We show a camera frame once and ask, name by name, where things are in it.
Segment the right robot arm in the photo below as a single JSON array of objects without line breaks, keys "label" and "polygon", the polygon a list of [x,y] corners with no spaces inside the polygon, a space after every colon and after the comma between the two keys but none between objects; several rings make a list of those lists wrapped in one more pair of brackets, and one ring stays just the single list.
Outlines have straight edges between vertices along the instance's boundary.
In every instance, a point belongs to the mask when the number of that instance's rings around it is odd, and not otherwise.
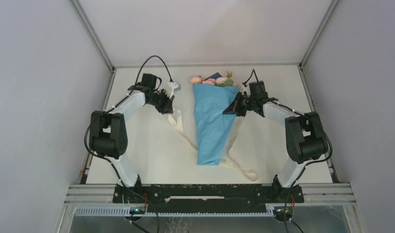
[{"label": "right robot arm", "polygon": [[250,93],[239,92],[223,111],[224,115],[245,117],[248,111],[271,119],[285,128],[286,150],[289,158],[274,177],[272,195],[276,201],[290,198],[306,168],[326,162],[333,153],[331,140],[324,131],[317,112],[301,113],[270,97],[262,81],[249,84]]}]

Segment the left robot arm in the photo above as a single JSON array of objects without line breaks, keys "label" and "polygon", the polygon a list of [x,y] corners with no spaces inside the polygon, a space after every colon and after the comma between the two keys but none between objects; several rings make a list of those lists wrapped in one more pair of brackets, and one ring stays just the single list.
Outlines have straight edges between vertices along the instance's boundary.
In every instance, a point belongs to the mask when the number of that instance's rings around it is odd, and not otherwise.
[{"label": "left robot arm", "polygon": [[84,145],[94,157],[107,161],[114,169],[118,182],[126,187],[125,197],[138,202],[143,197],[143,188],[136,185],[140,176],[127,155],[129,144],[126,122],[141,107],[154,106],[163,115],[173,114],[174,93],[180,85],[170,80],[167,87],[158,89],[162,79],[144,73],[140,82],[128,88],[127,93],[109,110],[94,111],[84,136]]}]

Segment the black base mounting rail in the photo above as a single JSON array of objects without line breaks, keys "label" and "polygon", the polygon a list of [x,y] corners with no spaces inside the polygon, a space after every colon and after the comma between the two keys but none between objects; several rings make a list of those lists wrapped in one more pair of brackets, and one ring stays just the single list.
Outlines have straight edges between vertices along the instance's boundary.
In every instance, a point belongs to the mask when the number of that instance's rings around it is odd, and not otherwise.
[{"label": "black base mounting rail", "polygon": [[266,184],[151,184],[124,188],[116,185],[113,203],[151,203],[148,211],[221,212],[261,211],[267,204],[277,206],[304,203],[299,185],[278,190]]}]

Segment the pale pink fake flower stem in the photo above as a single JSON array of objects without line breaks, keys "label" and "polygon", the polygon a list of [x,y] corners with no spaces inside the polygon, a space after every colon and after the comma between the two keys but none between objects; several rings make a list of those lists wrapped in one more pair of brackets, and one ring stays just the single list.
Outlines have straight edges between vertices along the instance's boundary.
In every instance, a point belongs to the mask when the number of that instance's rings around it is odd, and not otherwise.
[{"label": "pale pink fake flower stem", "polygon": [[215,85],[221,87],[233,86],[234,85],[233,72],[227,71],[225,77],[216,78]]}]

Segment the cream ribbon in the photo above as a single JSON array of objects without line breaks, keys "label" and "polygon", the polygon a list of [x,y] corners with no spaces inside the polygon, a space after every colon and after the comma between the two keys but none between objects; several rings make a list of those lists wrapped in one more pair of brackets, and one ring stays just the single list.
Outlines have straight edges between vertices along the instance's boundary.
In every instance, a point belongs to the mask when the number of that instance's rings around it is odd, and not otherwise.
[{"label": "cream ribbon", "polygon": [[[169,122],[172,124],[174,129],[177,131],[177,133],[191,146],[193,149],[194,153],[196,154],[195,157],[198,160],[198,146],[194,145],[192,141],[187,137],[187,135],[184,133],[183,130],[183,121],[182,121],[182,112],[181,110],[175,110],[175,116],[176,118],[173,117],[173,114],[168,116]],[[235,169],[239,171],[246,179],[248,179],[251,182],[257,181],[258,180],[258,173],[256,170],[241,166],[238,164],[233,158],[230,157],[230,150],[233,147],[234,142],[236,141],[239,130],[242,126],[243,121],[242,120],[236,120],[231,128],[231,135],[228,136],[228,144],[226,145],[226,156],[220,157],[219,158],[219,163],[215,164],[216,166],[225,166],[225,167],[230,167],[232,169]]]}]

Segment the blue wrapping paper sheet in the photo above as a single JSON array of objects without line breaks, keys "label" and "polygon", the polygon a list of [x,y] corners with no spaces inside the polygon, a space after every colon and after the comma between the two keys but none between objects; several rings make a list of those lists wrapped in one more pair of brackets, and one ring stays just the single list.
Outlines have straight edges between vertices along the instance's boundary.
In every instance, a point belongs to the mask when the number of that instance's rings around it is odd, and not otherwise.
[{"label": "blue wrapping paper sheet", "polygon": [[233,102],[239,87],[192,84],[199,166],[215,166],[222,156],[235,115],[222,112]]}]

